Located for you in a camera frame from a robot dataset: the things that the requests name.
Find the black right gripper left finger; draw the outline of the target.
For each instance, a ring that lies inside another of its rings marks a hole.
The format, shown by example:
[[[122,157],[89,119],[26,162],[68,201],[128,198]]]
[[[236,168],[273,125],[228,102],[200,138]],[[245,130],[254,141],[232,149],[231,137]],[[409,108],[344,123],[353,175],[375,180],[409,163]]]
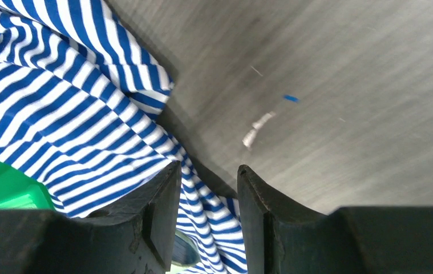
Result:
[[[0,273],[165,273],[171,268],[181,167],[85,218],[0,210]]]

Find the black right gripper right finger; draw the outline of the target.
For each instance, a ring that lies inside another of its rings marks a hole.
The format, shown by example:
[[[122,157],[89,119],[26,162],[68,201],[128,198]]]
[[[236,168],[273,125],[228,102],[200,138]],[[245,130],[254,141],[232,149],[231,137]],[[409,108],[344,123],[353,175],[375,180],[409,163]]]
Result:
[[[433,206],[314,211],[238,169],[249,273],[433,273]]]

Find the green card holder wallet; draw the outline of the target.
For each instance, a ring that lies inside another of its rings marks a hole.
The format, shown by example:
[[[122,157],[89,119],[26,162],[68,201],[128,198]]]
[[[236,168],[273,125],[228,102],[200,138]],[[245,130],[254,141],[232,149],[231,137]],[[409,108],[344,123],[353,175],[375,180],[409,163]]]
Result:
[[[191,238],[179,230],[175,232],[171,268],[167,273],[179,273],[200,262],[199,250]]]

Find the blue white striped cloth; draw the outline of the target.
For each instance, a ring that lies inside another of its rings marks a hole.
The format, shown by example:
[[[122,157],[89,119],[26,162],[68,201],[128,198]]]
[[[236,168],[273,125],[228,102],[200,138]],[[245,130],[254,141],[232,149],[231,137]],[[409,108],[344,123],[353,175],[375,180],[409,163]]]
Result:
[[[176,229],[200,260],[186,273],[247,273],[238,201],[216,195],[157,123],[166,69],[105,1],[0,1],[0,161],[86,217],[181,164]]]

